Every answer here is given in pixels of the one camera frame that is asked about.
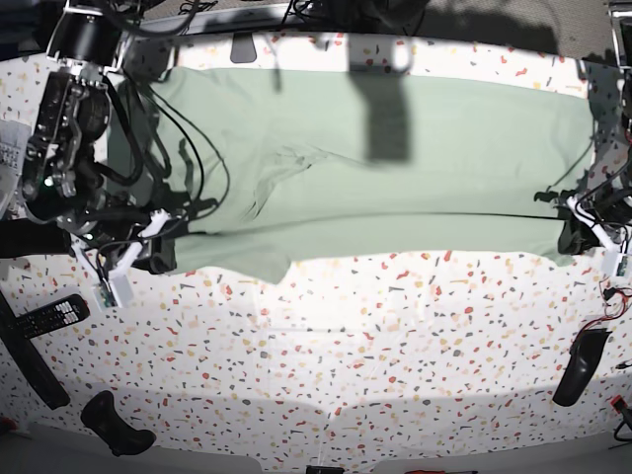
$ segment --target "black game controller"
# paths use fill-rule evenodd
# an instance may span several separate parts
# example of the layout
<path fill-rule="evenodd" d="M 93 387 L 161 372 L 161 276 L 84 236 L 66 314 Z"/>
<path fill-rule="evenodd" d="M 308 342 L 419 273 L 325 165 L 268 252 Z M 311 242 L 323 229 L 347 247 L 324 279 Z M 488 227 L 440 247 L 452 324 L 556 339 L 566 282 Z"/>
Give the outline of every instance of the black game controller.
<path fill-rule="evenodd" d="M 588 329 L 575 339 L 571 345 L 571 360 L 553 395 L 555 403 L 570 407 L 580 399 L 599 365 L 609 335 L 605 329 Z"/>
<path fill-rule="evenodd" d="M 88 402 L 81 412 L 81 421 L 106 442 L 114 456 L 140 454 L 156 440 L 150 430 L 135 430 L 119 416 L 115 396 L 108 390 Z"/>

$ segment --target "black cable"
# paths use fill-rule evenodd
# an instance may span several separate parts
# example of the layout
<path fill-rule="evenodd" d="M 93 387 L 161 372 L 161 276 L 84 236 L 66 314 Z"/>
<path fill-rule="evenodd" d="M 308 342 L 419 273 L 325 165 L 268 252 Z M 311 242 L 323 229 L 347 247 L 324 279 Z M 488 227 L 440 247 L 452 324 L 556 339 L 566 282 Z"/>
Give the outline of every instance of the black cable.
<path fill-rule="evenodd" d="M 136 137 L 134 136 L 133 131 L 131 130 L 131 125 L 129 124 L 129 121 L 127 120 L 127 113 L 125 111 L 125 108 L 122 102 L 120 101 L 120 97 L 119 97 L 119 93 L 117 92 L 117 89 L 112 84 L 108 76 L 104 76 L 104 82 L 108 86 L 108 96 L 110 97 L 110 100 L 112 101 L 112 105 L 115 109 L 115 112 L 117 113 L 118 121 L 120 122 L 120 128 L 122 129 L 125 135 L 125 138 L 127 138 L 127 142 L 129 143 L 129 148 L 131 149 L 131 154 L 133 157 L 134 167 L 131 174 L 128 177 L 125 177 L 117 173 L 115 170 L 104 165 L 103 163 L 95 163 L 95 167 L 99 170 L 99 172 L 102 175 L 104 175 L 107 178 L 110 178 L 115 183 L 121 186 L 130 187 L 134 185 L 142 176 L 143 161 L 144 161 L 143 154 L 142 154 L 142 151 L 140 150 L 140 146 L 138 145 L 138 142 L 136 141 Z"/>
<path fill-rule="evenodd" d="M 425 17 L 426 17 L 426 8 L 422 12 L 422 16 L 420 17 L 419 21 L 417 22 L 417 25 L 415 26 L 415 29 L 410 34 L 411 37 L 415 37 L 417 35 L 417 33 L 419 32 L 419 29 L 422 27 L 422 23 L 424 22 L 424 18 Z"/>
<path fill-rule="evenodd" d="M 608 448 L 608 451 L 610 451 L 611 449 L 617 449 L 617 448 L 619 448 L 619 447 L 627 447 L 627 446 L 629 446 L 630 444 L 632 444 L 632 443 L 631 443 L 631 442 L 625 442 L 625 443 L 623 443 L 623 444 L 616 444 L 615 446 L 610 446 L 610 447 Z"/>
<path fill-rule="evenodd" d="M 607 221 L 602 221 L 601 223 L 604 225 L 609 225 L 610 227 L 617 227 L 619 229 L 623 229 L 623 233 L 625 234 L 624 238 L 625 238 L 626 245 L 630 241 L 630 231 L 628 230 L 628 226 L 626 224 L 623 224 L 621 222 L 607 222 Z"/>
<path fill-rule="evenodd" d="M 228 166 L 226 165 L 226 161 L 225 161 L 225 160 L 224 160 L 224 158 L 221 156 L 221 153 L 219 153 L 219 150 L 217 149 L 217 147 L 215 146 L 215 144 L 214 144 L 214 143 L 213 143 L 213 142 L 212 142 L 212 141 L 208 138 L 208 136 L 207 136 L 204 132 L 202 132 L 202 131 L 199 129 L 199 127 L 198 127 L 197 125 L 195 125 L 192 121 L 190 121 L 188 118 L 186 118 L 185 116 L 183 116 L 183 115 L 182 115 L 182 114 L 181 114 L 178 110 L 176 110 L 176 109 L 175 109 L 175 108 L 174 108 L 171 104 L 169 104 L 169 102 L 167 102 L 167 100 L 166 100 L 165 98 L 163 98 L 163 97 L 162 97 L 162 96 L 160 96 L 158 93 L 156 93 L 156 91 L 154 91 L 154 90 L 151 88 L 151 86 L 149 86 L 148 84 L 144 84 L 143 86 L 144 86 L 144 87 L 146 87 L 146 88 L 148 89 L 148 91 L 149 91 L 152 95 L 154 95 L 154 96 L 156 96 L 158 99 L 160 99 L 160 100 L 161 100 L 161 101 L 165 104 L 165 106 L 166 106 L 166 107 L 167 107 L 167 108 L 168 108 L 171 112 L 173 112 L 175 115 L 177 115 L 180 119 L 184 120 L 184 121 L 185 121 L 185 122 L 186 122 L 186 123 L 187 123 L 190 127 L 192 127 L 192 128 L 193 128 L 193 129 L 194 129 L 197 133 L 199 133 L 199 134 L 200 134 L 200 135 L 204 138 L 204 140 L 206 141 L 206 143 L 207 143 L 207 144 L 208 144 L 208 145 L 212 148 L 212 150 L 213 150 L 213 152 L 215 153 L 215 155 L 217 156 L 217 159 L 219 160 L 219 162 L 220 162 L 220 164 L 221 164 L 222 168 L 224 169 L 224 173 L 226 174 L 226 189 L 224 190 L 224 193 L 223 193 L 222 197 L 221 197 L 221 198 L 220 198 L 220 199 L 216 202 L 215 206 L 213 207 L 213 209 L 212 209 L 211 211 L 207 212 L 205 215 L 202 215 L 202 216 L 197 216 L 197 215 L 196 215 L 195 219 L 193 219 L 193 220 L 199 220 L 199 219 L 203 219 L 203 218 L 209 217 L 210 215 L 214 214 L 214 213 L 215 213 L 215 212 L 216 212 L 216 211 L 217 211 L 217 210 L 218 210 L 218 209 L 219 209 L 219 208 L 220 208 L 220 207 L 224 204 L 224 202 L 226 201 L 226 198 L 228 197 L 228 193 L 230 192 L 230 186 L 231 186 L 230 171 L 228 171 Z M 163 112 L 163 113 L 167 116 L 167 118 L 168 118 L 169 120 L 171 120 L 171 121 L 172 121 L 173 123 L 175 123 L 176 125 L 179 125 L 179 124 L 178 124 L 178 121 L 177 121 L 177 120 L 175 120 L 175 119 L 174 119 L 173 117 L 171 117 L 170 115 L 168 115 L 168 114 L 166 113 L 165 109 L 164 109 L 164 108 L 162 108 L 162 107 L 160 107 L 160 105 L 158 105 L 158 104 L 156 103 L 156 101 L 155 101 L 155 100 L 154 100 L 151 96 L 149 96 L 149 94 L 145 94 L 145 93 L 143 93 L 143 92 L 142 92 L 142 90 L 141 90 L 141 93 L 142 93 L 143 97 L 145 97 L 147 100 L 149 100 L 150 102 L 152 102 L 152 104 L 154 104 L 154 105 L 158 108 L 158 110 L 159 110 L 159 111 Z M 196 157 L 197 157 L 197 159 L 198 159 L 198 163 L 199 163 L 199 165 L 203 168 L 203 165 L 202 165 L 202 162 L 201 162 L 201 158 L 199 158 L 199 155 L 197 154 L 197 151 L 195 150 L 195 148 L 194 148 L 194 147 L 193 147 L 193 149 L 194 149 L 194 153 L 196 154 Z M 199 189 L 199 192 L 198 192 L 198 197 L 197 197 L 197 200 L 199 200 L 199 199 L 200 199 L 200 197 L 201 197 L 201 192 L 202 192 L 202 189 L 200 188 L 200 189 Z"/>
<path fill-rule="evenodd" d="M 546 193 L 548 193 L 549 191 L 551 191 L 553 188 L 555 188 L 556 186 L 558 186 L 560 183 L 562 183 L 562 181 L 564 181 L 566 179 L 566 177 L 568 177 L 571 173 L 573 173 L 573 170 L 577 167 L 577 165 L 579 165 L 582 160 L 584 159 L 584 157 L 586 156 L 586 154 L 591 151 L 594 147 L 594 132 L 592 133 L 592 137 L 591 140 L 589 141 L 588 146 L 586 147 L 586 149 L 584 150 L 583 153 L 580 154 L 579 158 L 575 161 L 575 163 L 573 163 L 568 170 L 566 170 L 566 172 L 552 185 L 547 186 L 546 188 Z"/>
<path fill-rule="evenodd" d="M 128 32 L 131 35 L 135 35 L 137 37 L 144 38 L 168 38 L 178 35 L 179 33 L 186 30 L 191 22 L 193 21 L 196 13 L 199 10 L 199 0 L 193 0 L 193 5 L 191 6 L 191 11 L 188 13 L 187 17 L 174 29 L 167 30 L 166 32 L 156 32 L 151 30 L 144 30 L 137 25 L 133 25 L 128 22 L 124 16 L 114 10 L 108 0 L 92 0 L 93 3 L 103 12 L 104 17 L 106 17 L 110 22 L 117 28 L 123 30 L 124 32 Z"/>
<path fill-rule="evenodd" d="M 601 200 L 597 205 L 594 205 L 593 207 L 595 209 L 601 209 L 601 211 L 603 211 L 604 209 L 608 209 L 612 207 L 614 204 L 618 203 L 620 200 L 629 198 L 630 196 L 632 196 L 632 188 L 617 190 L 613 192 L 610 196 L 605 198 L 604 200 Z"/>
<path fill-rule="evenodd" d="M 171 159 L 169 157 L 169 152 L 167 151 L 167 148 L 165 147 L 165 144 L 163 143 L 160 136 L 158 136 L 158 132 L 156 128 L 151 126 L 151 123 L 149 121 L 149 113 L 145 109 L 145 106 L 143 105 L 142 101 L 140 100 L 140 97 L 138 96 L 138 88 L 136 86 L 136 82 L 127 73 L 127 71 L 124 70 L 122 73 L 127 79 L 127 86 L 128 86 L 127 91 L 129 90 L 131 91 L 134 101 L 136 102 L 136 105 L 138 106 L 142 114 L 145 116 L 145 124 L 147 125 L 147 130 L 149 131 L 149 134 L 151 135 L 151 139 L 154 141 L 154 143 L 156 143 L 156 146 L 158 147 L 158 150 L 160 151 L 160 154 L 162 155 L 162 159 L 165 162 L 164 170 L 160 170 L 162 174 L 161 179 L 169 178 L 172 172 Z M 127 105 L 127 109 L 131 111 L 131 107 L 129 104 Z"/>
<path fill-rule="evenodd" d="M 156 109 L 161 112 L 161 114 L 165 115 L 167 119 L 169 119 L 173 123 L 173 125 L 178 128 L 180 133 L 185 137 L 185 140 L 189 143 L 190 147 L 194 151 L 194 155 L 196 155 L 197 165 L 199 166 L 199 187 L 197 189 L 196 198 L 191 198 L 191 206 L 195 206 L 195 204 L 199 203 L 199 201 L 201 200 L 201 194 L 204 190 L 204 164 L 201 161 L 198 149 L 196 148 L 194 141 L 191 139 L 185 128 L 171 114 L 165 111 L 165 109 L 162 108 L 160 104 L 157 104 L 156 101 L 154 101 L 151 97 L 145 96 L 145 98 L 150 101 L 154 105 L 154 107 L 156 107 Z"/>
<path fill-rule="evenodd" d="M 129 92 L 130 89 L 131 89 L 131 82 L 128 81 L 126 84 L 126 87 L 124 88 L 125 106 L 126 106 L 127 114 L 128 114 L 129 121 L 131 124 L 133 122 L 133 116 L 132 116 L 131 101 L 130 101 L 130 96 L 131 96 L 131 93 Z M 143 115 L 145 116 L 145 123 L 147 123 L 147 128 L 150 130 L 149 133 L 151 134 L 152 131 L 154 132 L 153 134 L 151 134 L 151 136 L 154 139 L 154 141 L 157 142 L 158 149 L 162 152 L 162 148 L 160 147 L 160 145 L 162 145 L 162 141 L 160 141 L 160 138 L 155 133 L 156 130 L 154 130 L 153 127 L 149 125 L 149 115 L 147 114 L 144 107 L 142 106 L 142 101 L 140 101 L 140 98 L 138 98 L 137 94 L 134 95 L 134 98 L 137 98 L 138 106 L 140 110 L 142 111 Z M 165 179 L 164 170 L 156 163 L 156 161 L 153 159 L 153 157 L 151 156 L 149 152 L 143 153 L 142 156 L 143 158 L 145 158 L 144 165 L 147 168 L 147 171 L 149 172 L 149 174 L 151 175 L 151 196 L 152 197 L 158 196 L 161 183 Z M 168 162 L 169 155 L 168 154 L 163 155 L 163 159 L 165 160 L 165 162 Z M 146 217 L 145 220 L 146 220 L 145 224 L 148 223 L 149 217 Z"/>
<path fill-rule="evenodd" d="M 129 99 L 129 91 L 125 90 L 125 110 L 127 112 L 127 122 L 129 123 L 129 128 L 131 129 L 131 124 L 134 122 L 134 117 L 131 116 L 131 101 Z M 127 157 L 127 161 L 132 161 L 133 160 L 133 156 L 132 156 L 132 151 L 131 151 L 131 146 L 129 147 L 129 155 Z"/>
<path fill-rule="evenodd" d="M 199 2 L 198 11 L 199 12 L 208 12 L 212 8 L 217 5 L 217 0 L 213 0 L 212 2 Z M 178 15 L 188 15 L 191 9 L 194 6 L 193 0 L 185 0 L 180 4 L 180 9 L 178 11 Z"/>
<path fill-rule="evenodd" d="M 564 220 L 559 217 L 550 217 L 547 215 L 504 214 L 504 213 L 495 213 L 495 212 L 449 212 L 449 211 L 448 212 L 445 212 L 445 211 L 444 212 L 441 212 L 441 211 L 428 212 L 425 210 L 399 211 L 399 212 L 382 211 L 382 212 L 372 212 L 371 214 L 365 214 L 365 215 L 345 214 L 345 215 L 334 215 L 334 216 L 326 216 L 326 217 L 316 217 L 312 219 L 302 219 L 299 221 L 288 221 L 288 222 L 283 222 L 279 224 L 269 225 L 265 227 L 265 229 L 269 230 L 272 228 L 288 227 L 288 226 L 296 225 L 297 223 L 307 224 L 307 223 L 323 222 L 323 221 L 331 221 L 331 220 L 362 219 L 366 217 L 376 217 L 376 216 L 391 217 L 391 216 L 401 216 L 401 215 L 439 215 L 439 216 L 460 215 L 460 216 L 486 216 L 486 217 L 519 217 L 519 218 L 524 218 L 524 219 L 535 219 L 535 220 L 556 220 L 556 221 Z M 252 230 L 249 230 L 249 229 L 235 230 L 235 231 L 231 231 L 231 234 L 236 235 L 236 234 L 247 233 L 247 232 L 252 232 Z M 190 232 L 187 235 L 214 235 L 214 234 L 209 234 L 208 232 L 204 232 L 204 231 L 197 231 L 197 232 Z"/>
<path fill-rule="evenodd" d="M 575 212 L 579 213 L 578 209 L 582 202 L 584 202 L 590 196 L 594 195 L 597 191 L 601 190 L 603 187 L 611 184 L 614 180 L 616 180 L 619 176 L 621 176 L 621 174 L 623 174 L 624 171 L 626 171 L 630 167 L 630 164 L 632 164 L 632 146 L 628 148 L 628 159 L 625 161 L 623 166 L 621 166 L 621 168 L 619 168 L 616 172 L 614 172 L 614 174 L 610 175 L 605 181 L 599 183 L 597 186 L 592 188 L 592 190 L 590 190 L 588 193 L 586 193 L 585 195 L 583 195 L 577 200 L 577 202 L 575 203 Z"/>
<path fill-rule="evenodd" d="M 137 84 L 133 81 L 133 79 L 127 74 L 126 74 L 126 76 L 127 76 L 128 80 L 133 84 L 133 87 L 137 87 Z M 221 205 L 225 202 L 226 197 L 228 196 L 228 193 L 230 191 L 230 172 L 228 171 L 228 167 L 226 166 L 226 162 L 224 161 L 224 159 L 222 158 L 222 156 L 219 153 L 219 150 L 217 150 L 217 148 L 212 143 L 212 141 L 210 141 L 208 139 L 208 137 L 204 133 L 202 133 L 201 130 L 196 125 L 194 125 L 188 118 L 184 117 L 180 112 L 175 110 L 163 97 L 161 97 L 159 94 L 157 94 L 149 85 L 146 85 L 146 87 L 147 87 L 147 89 L 149 89 L 149 91 L 154 96 L 158 97 L 165 104 L 165 106 L 167 108 L 169 108 L 173 113 L 178 115 L 181 119 L 186 121 L 199 134 L 201 134 L 204 137 L 206 142 L 214 150 L 215 154 L 217 155 L 217 158 L 219 159 L 220 163 L 222 164 L 222 167 L 224 168 L 224 171 L 226 173 L 226 190 L 224 191 L 224 194 L 223 194 L 222 198 L 215 204 L 214 208 L 204 216 L 204 217 L 208 217 L 208 216 L 212 215 L 214 212 L 216 212 L 221 207 Z M 199 164 L 199 169 L 200 169 L 201 176 L 200 176 L 200 186 L 199 186 L 199 189 L 197 191 L 197 196 L 196 196 L 195 199 L 192 199 L 192 203 L 191 203 L 191 207 L 194 207 L 196 201 L 200 202 L 201 195 L 202 195 L 203 188 L 204 188 L 204 167 L 203 167 L 203 162 L 201 161 L 201 157 L 199 156 L 198 150 L 197 150 L 193 140 L 191 139 L 191 137 L 187 133 L 187 131 L 182 127 L 182 125 L 180 123 L 178 123 L 177 120 L 175 120 L 175 118 L 171 114 L 169 114 L 163 107 L 161 107 L 158 103 L 156 103 L 156 101 L 152 97 L 150 97 L 147 94 L 144 94 L 142 91 L 141 91 L 141 94 L 148 101 L 150 101 L 162 114 L 164 114 L 170 121 L 173 122 L 173 124 L 183 134 L 183 136 L 185 137 L 185 139 L 187 140 L 187 142 L 189 143 L 189 145 L 191 146 L 192 150 L 194 151 L 194 153 L 196 155 L 197 163 Z M 107 250 L 110 247 L 120 247 L 122 245 L 129 245 L 129 244 L 133 244 L 135 242 L 142 243 L 142 242 L 148 242 L 150 240 L 158 239 L 158 238 L 161 238 L 161 237 L 166 237 L 166 236 L 172 234 L 183 223 L 190 222 L 191 221 L 189 219 L 190 216 L 191 216 L 191 213 L 189 212 L 189 210 L 184 208 L 183 209 L 183 214 L 178 216 L 178 221 L 174 225 L 172 225 L 168 229 L 163 230 L 162 232 L 157 233 L 156 235 L 152 235 L 150 237 L 138 237 L 136 239 L 128 239 L 128 240 L 114 240 L 112 242 L 107 242 L 107 243 L 103 244 L 101 247 L 99 247 L 97 249 L 97 255 L 96 255 L 97 272 L 98 272 L 100 278 L 102 280 L 107 280 L 108 279 L 108 271 L 107 271 L 107 269 L 104 269 L 103 265 L 101 264 L 101 259 L 100 259 L 100 256 L 105 252 L 105 250 Z"/>
<path fill-rule="evenodd" d="M 83 222 L 103 222 L 103 221 L 133 221 L 147 225 L 150 222 L 147 212 L 137 207 L 113 207 L 105 209 L 86 210 L 82 215 Z"/>
<path fill-rule="evenodd" d="M 287 17 L 291 14 L 295 17 L 298 17 L 303 23 L 308 23 L 307 20 L 324 22 L 328 25 L 331 25 L 335 28 L 339 28 L 335 22 L 332 21 L 331 18 L 328 17 L 316 17 L 314 15 L 309 15 L 305 13 L 305 10 L 309 8 L 313 3 L 313 0 L 290 0 L 287 4 L 287 9 L 285 10 L 285 14 L 283 15 L 283 19 L 279 24 L 279 28 L 281 28 L 285 22 L 287 21 Z"/>
<path fill-rule="evenodd" d="M 629 437 L 620 437 L 620 436 L 619 436 L 619 432 L 620 432 L 620 431 L 621 431 L 621 429 L 622 429 L 623 427 L 625 427 L 625 426 L 626 426 L 626 424 L 625 424 L 625 422 L 624 422 L 624 421 L 623 421 L 623 422 L 621 422 L 621 423 L 619 423 L 619 426 L 618 426 L 618 427 L 616 427 L 616 430 L 614 431 L 614 439 L 616 439 L 616 440 L 617 440 L 617 441 L 619 441 L 619 442 L 632 442 L 632 438 L 629 438 Z"/>

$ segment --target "light green fabric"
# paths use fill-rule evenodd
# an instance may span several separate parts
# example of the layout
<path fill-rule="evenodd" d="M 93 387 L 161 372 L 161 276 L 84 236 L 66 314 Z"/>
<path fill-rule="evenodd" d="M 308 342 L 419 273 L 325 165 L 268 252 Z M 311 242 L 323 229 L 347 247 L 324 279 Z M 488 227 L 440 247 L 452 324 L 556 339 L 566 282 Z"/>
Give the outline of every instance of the light green fabric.
<path fill-rule="evenodd" d="M 178 272 L 218 266 L 279 281 L 291 261 L 436 249 L 560 262 L 559 221 L 454 213 L 555 216 L 534 194 L 581 159 L 557 187 L 575 188 L 593 151 L 588 101 L 485 82 L 176 68 L 152 87 L 230 171 L 225 203 L 190 225 L 215 235 L 177 239 Z M 185 128 L 203 157 L 202 196 L 220 198 L 216 154 Z M 195 192 L 182 134 L 164 117 L 159 134 L 172 188 L 193 172 Z"/>

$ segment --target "terrazzo tabletop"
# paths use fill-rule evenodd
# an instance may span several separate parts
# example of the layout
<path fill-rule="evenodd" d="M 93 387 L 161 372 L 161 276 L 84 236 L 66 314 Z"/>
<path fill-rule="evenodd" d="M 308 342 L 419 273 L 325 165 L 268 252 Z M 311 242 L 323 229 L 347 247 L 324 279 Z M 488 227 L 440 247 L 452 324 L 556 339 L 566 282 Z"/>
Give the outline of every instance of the terrazzo tabletop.
<path fill-rule="evenodd" d="M 602 105 L 596 142 L 609 151 L 597 158 L 614 167 L 625 158 L 607 128 L 618 73 L 602 66 L 482 44 L 290 33 L 255 35 L 257 59 L 236 65 L 232 36 L 188 41 L 140 44 L 130 63 L 151 69 L 160 60 L 147 51 L 177 46 L 172 63 L 192 68 L 368 67 L 568 94 Z M 33 125 L 53 68 L 42 55 L 0 63 L 0 118 Z M 601 259 L 597 251 L 558 267 L 528 254 L 419 249 L 297 262 L 278 285 L 219 268 L 131 271 L 134 303 L 103 313 L 70 257 L 2 261 L 0 288 L 16 313 L 77 290 L 92 316 L 34 340 L 72 399 L 54 412 L 0 345 L 0 414 L 25 431 L 37 421 L 88 433 L 81 409 L 111 389 L 121 415 L 155 432 L 157 445 L 248 455 L 275 471 L 369 472 L 384 459 L 610 431 L 608 401 L 630 394 L 630 374 L 614 368 L 632 358 L 630 316 L 610 323 L 581 400 L 570 408 L 551 400 L 578 330 L 603 312 Z"/>

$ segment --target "red wire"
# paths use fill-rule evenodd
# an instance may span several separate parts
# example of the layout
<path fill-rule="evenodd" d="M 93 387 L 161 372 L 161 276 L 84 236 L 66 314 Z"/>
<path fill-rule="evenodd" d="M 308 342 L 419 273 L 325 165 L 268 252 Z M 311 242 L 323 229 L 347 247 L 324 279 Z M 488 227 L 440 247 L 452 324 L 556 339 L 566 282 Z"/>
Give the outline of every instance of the red wire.
<path fill-rule="evenodd" d="M 630 309 L 630 307 L 628 306 L 628 300 L 630 299 L 630 296 L 628 296 L 627 294 L 625 294 L 623 292 L 623 289 L 630 289 L 630 288 L 616 288 L 615 290 L 615 294 L 619 294 L 621 295 L 621 298 L 623 299 L 623 305 L 621 306 L 621 310 L 619 311 L 619 314 L 617 314 L 616 316 L 610 316 L 606 313 L 606 308 L 603 308 L 603 317 L 598 318 L 598 319 L 594 319 L 592 321 L 589 321 L 588 323 L 586 323 L 582 329 L 580 329 L 580 332 L 578 333 L 578 336 L 583 332 L 586 331 L 587 329 L 591 328 L 592 326 L 594 326 L 595 324 L 598 323 L 604 323 L 606 321 L 614 321 L 615 319 L 619 319 L 621 316 L 623 316 L 628 309 Z"/>

